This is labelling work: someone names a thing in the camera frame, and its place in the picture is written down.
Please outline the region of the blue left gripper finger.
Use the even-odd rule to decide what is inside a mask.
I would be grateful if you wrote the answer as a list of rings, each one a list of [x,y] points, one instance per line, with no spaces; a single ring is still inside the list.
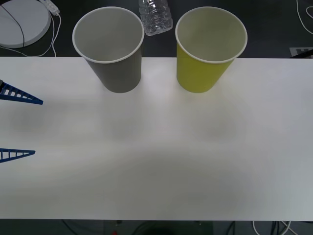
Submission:
[[[1,148],[0,149],[0,163],[28,157],[28,156],[34,155],[35,153],[36,153],[35,150]]]
[[[43,105],[43,101],[41,99],[5,83],[2,80],[0,81],[0,99]]]

